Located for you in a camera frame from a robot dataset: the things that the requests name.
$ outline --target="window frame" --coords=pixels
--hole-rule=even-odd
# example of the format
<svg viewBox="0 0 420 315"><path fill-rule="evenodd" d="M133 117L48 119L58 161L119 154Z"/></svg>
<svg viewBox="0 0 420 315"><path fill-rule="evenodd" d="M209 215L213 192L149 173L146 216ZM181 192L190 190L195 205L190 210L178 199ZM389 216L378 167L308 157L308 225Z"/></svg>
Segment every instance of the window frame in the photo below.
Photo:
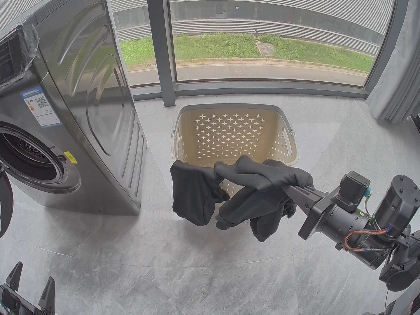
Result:
<svg viewBox="0 0 420 315"><path fill-rule="evenodd" d="M394 0L388 30L366 78L365 85L324 83L319 81L285 79L233 79L178 81L173 47L171 10L169 0L147 0L150 27L155 48L159 85L131 87L134 100L163 98L165 106L175 105L175 97L225 94L305 94L367 98L391 56L402 27L408 0ZM302 11L299 11L303 23ZM296 9L292 20L295 20Z"/></svg>

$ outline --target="road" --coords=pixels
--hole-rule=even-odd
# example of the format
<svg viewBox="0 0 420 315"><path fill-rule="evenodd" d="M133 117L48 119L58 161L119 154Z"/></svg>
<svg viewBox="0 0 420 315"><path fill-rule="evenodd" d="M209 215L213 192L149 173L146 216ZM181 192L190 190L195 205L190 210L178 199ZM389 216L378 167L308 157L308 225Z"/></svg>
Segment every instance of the road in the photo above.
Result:
<svg viewBox="0 0 420 315"><path fill-rule="evenodd" d="M202 64L177 67L178 80L198 79L295 79L363 85L367 73L326 66L294 63L265 64ZM129 72L131 85L159 82L156 69Z"/></svg>

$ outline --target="marble floor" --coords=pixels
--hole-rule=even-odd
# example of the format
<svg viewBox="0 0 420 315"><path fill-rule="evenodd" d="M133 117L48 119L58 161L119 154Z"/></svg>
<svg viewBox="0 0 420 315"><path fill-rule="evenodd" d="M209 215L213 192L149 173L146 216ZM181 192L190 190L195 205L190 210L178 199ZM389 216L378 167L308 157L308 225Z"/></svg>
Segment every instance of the marble floor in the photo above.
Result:
<svg viewBox="0 0 420 315"><path fill-rule="evenodd" d="M173 214L171 129L200 103L279 106L299 144L295 165L330 191L350 170L371 180L373 211L393 176L420 184L420 134L411 119L377 121L363 100L288 95L184 97L136 104L148 140L138 217L70 213L38 205L14 187L11 226L0 239L0 281L24 263L19 293L38 303L52 276L57 314L359 315L383 311L386 286L322 234L298 237L305 215L283 219L264 243L241 224L198 227ZM412 221L420 228L420 215ZM390 292L388 303L399 294Z"/></svg>

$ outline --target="washing machine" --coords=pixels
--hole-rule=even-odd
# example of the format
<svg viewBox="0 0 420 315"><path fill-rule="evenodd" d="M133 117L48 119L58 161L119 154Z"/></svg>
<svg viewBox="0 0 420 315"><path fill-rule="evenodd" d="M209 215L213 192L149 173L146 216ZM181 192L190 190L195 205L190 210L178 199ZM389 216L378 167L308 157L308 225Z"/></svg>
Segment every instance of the washing machine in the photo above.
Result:
<svg viewBox="0 0 420 315"><path fill-rule="evenodd" d="M147 141L108 6L52 0L0 40L0 163L41 205L138 215Z"/></svg>

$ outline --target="energy label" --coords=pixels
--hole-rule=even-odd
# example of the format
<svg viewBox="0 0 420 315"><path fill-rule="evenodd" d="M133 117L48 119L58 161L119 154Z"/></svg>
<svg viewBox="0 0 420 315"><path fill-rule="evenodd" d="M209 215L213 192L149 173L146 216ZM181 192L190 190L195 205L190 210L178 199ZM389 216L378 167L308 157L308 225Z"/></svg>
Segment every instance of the energy label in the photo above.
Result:
<svg viewBox="0 0 420 315"><path fill-rule="evenodd" d="M21 92L21 97L41 127L62 125L40 86Z"/></svg>

